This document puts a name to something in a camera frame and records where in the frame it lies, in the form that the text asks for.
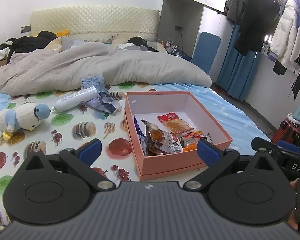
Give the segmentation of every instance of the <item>cardboard box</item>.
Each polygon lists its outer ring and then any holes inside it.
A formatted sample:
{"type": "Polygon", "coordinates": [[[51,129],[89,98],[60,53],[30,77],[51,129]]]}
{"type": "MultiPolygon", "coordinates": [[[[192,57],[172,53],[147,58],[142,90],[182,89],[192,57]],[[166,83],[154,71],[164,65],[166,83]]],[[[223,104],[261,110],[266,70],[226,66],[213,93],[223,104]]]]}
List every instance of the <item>cardboard box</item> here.
{"type": "Polygon", "coordinates": [[[136,169],[141,181],[171,176],[206,165],[198,157],[197,151],[145,157],[134,125],[134,117],[140,128],[144,125],[141,119],[156,124],[166,130],[157,116],[176,113],[196,130],[209,133],[213,144],[225,150],[232,138],[218,121],[190,92],[127,92],[125,115],[129,131],[130,143],[134,153],[136,169]]]}
{"type": "Polygon", "coordinates": [[[7,59],[0,60],[0,67],[7,64],[7,59]]]}

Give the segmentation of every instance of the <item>fruit-patterned bed sheet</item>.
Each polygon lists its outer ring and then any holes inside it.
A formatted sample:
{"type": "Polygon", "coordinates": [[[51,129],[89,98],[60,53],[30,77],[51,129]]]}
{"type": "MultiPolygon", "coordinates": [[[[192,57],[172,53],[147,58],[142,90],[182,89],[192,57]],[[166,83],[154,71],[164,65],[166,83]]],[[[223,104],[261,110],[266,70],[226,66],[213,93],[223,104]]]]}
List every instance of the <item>fruit-patterned bed sheet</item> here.
{"type": "MultiPolygon", "coordinates": [[[[153,86],[143,83],[125,83],[106,88],[122,106],[122,111],[115,116],[82,105],[63,113],[52,112],[49,118],[34,131],[20,130],[8,142],[2,140],[2,132],[0,132],[0,225],[9,224],[2,203],[3,192],[31,149],[40,149],[45,154],[56,154],[65,148],[78,149],[93,138],[99,138],[102,142],[102,153],[91,167],[117,186],[121,180],[139,181],[124,118],[125,92],[148,91],[153,89],[153,86]],[[124,169],[125,176],[122,173],[121,177],[118,176],[119,169],[124,169]]],[[[8,108],[13,109],[28,102],[35,102],[47,104],[51,109],[58,99],[74,92],[55,91],[14,97],[8,108]]],[[[198,173],[200,170],[156,181],[177,180],[183,184],[198,173]]]]}

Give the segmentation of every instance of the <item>bottle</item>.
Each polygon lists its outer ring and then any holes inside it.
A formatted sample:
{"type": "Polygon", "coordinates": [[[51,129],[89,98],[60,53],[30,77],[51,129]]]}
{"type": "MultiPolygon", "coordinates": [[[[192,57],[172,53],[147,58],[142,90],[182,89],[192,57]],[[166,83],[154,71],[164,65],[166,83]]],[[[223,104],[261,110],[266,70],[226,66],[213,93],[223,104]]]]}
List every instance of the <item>bottle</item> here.
{"type": "Polygon", "coordinates": [[[75,92],[65,98],[59,99],[52,107],[53,111],[63,112],[77,105],[83,104],[96,98],[98,91],[95,87],[90,87],[85,90],[75,92]]]}
{"type": "Polygon", "coordinates": [[[166,43],[166,50],[169,50],[169,48],[170,48],[170,41],[167,41],[167,43],[166,43]]]}

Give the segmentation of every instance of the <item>finger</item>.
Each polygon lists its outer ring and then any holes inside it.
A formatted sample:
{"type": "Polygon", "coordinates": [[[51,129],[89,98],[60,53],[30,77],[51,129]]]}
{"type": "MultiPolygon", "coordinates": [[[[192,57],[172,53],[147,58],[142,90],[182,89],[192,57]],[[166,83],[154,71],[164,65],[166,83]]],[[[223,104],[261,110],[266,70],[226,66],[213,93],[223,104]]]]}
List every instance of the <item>finger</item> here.
{"type": "Polygon", "coordinates": [[[299,178],[296,178],[294,181],[290,182],[291,187],[293,187],[294,190],[297,190],[297,181],[299,178]]]}
{"type": "Polygon", "coordinates": [[[288,225],[291,226],[293,229],[295,230],[298,230],[298,223],[296,221],[296,216],[295,216],[295,213],[293,212],[291,214],[291,216],[289,217],[289,220],[288,220],[288,225]]]}

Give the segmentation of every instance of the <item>snack bag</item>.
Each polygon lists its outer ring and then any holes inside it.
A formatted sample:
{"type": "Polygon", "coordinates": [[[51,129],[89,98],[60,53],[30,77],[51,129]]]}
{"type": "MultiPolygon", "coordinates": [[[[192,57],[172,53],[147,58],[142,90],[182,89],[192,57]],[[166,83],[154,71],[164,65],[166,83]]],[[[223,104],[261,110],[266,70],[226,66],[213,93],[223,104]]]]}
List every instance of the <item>snack bag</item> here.
{"type": "Polygon", "coordinates": [[[174,134],[181,134],[193,130],[190,125],[180,119],[175,113],[157,116],[159,121],[174,134]]]}
{"type": "Polygon", "coordinates": [[[191,131],[184,134],[180,141],[183,147],[183,151],[192,151],[197,149],[199,140],[205,139],[212,144],[210,134],[203,135],[202,131],[191,131]]]}
{"type": "Polygon", "coordinates": [[[138,120],[136,119],[136,117],[135,116],[133,116],[133,117],[134,117],[134,126],[137,130],[137,134],[138,134],[138,138],[139,138],[139,141],[140,141],[140,144],[141,144],[141,148],[143,150],[143,154],[145,155],[145,157],[147,157],[149,155],[149,151],[148,151],[147,144],[146,144],[146,136],[141,131],[138,120]]]}
{"type": "Polygon", "coordinates": [[[141,121],[146,125],[146,144],[149,151],[157,155],[182,152],[181,143],[174,134],[162,131],[146,120],[141,121]]]}

